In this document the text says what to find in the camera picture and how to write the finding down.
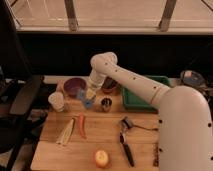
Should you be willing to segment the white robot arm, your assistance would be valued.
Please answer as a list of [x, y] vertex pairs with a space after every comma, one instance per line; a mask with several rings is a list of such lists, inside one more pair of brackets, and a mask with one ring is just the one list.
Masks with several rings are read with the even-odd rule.
[[213, 171], [213, 124], [207, 100], [188, 86], [168, 87], [117, 65], [113, 52], [90, 60], [89, 85], [110, 77], [158, 110], [159, 171]]

